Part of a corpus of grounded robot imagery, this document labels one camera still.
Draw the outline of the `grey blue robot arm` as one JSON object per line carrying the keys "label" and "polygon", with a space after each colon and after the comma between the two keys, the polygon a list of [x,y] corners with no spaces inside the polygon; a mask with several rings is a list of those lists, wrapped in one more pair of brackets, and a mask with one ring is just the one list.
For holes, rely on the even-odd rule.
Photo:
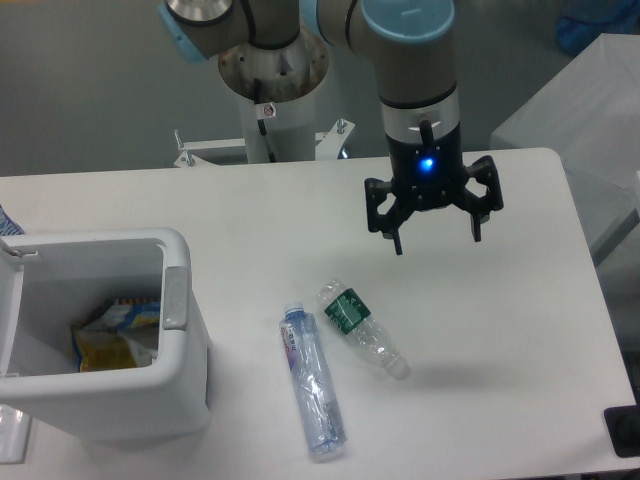
{"label": "grey blue robot arm", "polygon": [[412,214],[455,206],[479,238],[502,209],[493,159],[462,159],[452,2],[163,1],[158,13],[187,61],[217,61],[252,163],[315,158],[330,47],[371,64],[392,168],[364,183],[371,232],[395,241]]}

